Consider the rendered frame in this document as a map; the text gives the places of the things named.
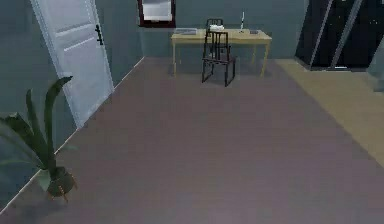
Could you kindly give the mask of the white room door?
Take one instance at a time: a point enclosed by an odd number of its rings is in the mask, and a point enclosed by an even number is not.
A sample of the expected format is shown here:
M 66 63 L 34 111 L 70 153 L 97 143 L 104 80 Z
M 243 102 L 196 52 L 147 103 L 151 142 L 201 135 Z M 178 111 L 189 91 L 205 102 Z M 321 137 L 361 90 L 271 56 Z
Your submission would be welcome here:
M 95 0 L 30 2 L 57 76 L 72 76 L 63 91 L 81 128 L 114 91 L 105 45 L 97 41 Z

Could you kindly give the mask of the green house plant in pot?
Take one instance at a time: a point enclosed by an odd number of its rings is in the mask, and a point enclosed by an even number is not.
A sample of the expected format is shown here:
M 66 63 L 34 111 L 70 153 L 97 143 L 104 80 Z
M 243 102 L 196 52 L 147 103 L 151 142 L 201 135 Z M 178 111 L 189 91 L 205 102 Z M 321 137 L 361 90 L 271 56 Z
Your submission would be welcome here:
M 53 144 L 53 106 L 62 88 L 72 80 L 72 76 L 59 78 L 47 90 L 44 102 L 44 132 L 41 131 L 35 105 L 32 100 L 32 90 L 29 89 L 25 96 L 27 107 L 26 121 L 18 112 L 0 117 L 0 124 L 12 130 L 27 146 L 20 143 L 5 133 L 0 132 L 0 138 L 13 144 L 24 153 L 28 159 L 9 159 L 0 161 L 1 165 L 12 163 L 33 164 L 40 170 L 37 181 L 40 187 L 51 199 L 62 197 L 68 201 L 67 194 L 77 189 L 77 183 L 72 173 L 64 166 L 57 165 L 57 158 Z

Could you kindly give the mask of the black wooden chair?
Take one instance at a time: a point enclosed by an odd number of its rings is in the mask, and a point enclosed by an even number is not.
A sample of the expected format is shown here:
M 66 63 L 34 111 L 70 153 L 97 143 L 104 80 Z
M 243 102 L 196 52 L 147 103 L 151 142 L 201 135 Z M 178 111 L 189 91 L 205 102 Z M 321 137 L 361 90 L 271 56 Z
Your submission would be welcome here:
M 206 21 L 206 29 L 209 30 L 209 25 L 212 25 L 212 24 L 224 26 L 224 22 L 221 18 L 208 18 Z
M 214 74 L 216 65 L 224 65 L 224 86 L 228 87 L 236 75 L 237 57 L 231 54 L 229 33 L 207 30 L 204 37 L 201 82 Z

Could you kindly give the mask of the light wooden table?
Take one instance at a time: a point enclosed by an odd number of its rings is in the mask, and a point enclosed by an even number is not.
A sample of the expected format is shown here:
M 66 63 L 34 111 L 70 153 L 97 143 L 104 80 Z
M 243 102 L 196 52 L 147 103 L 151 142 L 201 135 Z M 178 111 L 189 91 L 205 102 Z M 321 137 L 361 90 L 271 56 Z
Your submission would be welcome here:
M 203 44 L 205 38 L 205 29 L 197 29 L 194 34 L 185 35 L 181 33 L 173 33 L 171 35 L 171 46 L 172 46 L 172 66 L 173 74 L 177 73 L 177 56 L 176 46 L 182 44 Z M 224 29 L 224 32 L 228 33 L 228 41 L 231 44 L 239 45 L 251 45 L 253 47 L 252 61 L 255 60 L 256 49 L 259 45 L 265 46 L 263 64 L 260 76 L 264 76 L 264 71 L 267 64 L 267 58 L 270 52 L 270 46 L 272 38 L 262 30 L 258 30 L 255 34 L 252 34 L 249 29 Z

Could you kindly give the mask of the dark red framed window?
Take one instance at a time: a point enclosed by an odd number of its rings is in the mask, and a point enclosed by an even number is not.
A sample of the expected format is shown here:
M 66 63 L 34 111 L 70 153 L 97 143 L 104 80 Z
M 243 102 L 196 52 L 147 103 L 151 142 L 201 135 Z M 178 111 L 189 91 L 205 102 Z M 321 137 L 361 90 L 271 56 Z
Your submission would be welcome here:
M 139 26 L 144 28 L 175 28 L 175 0 L 137 0 Z

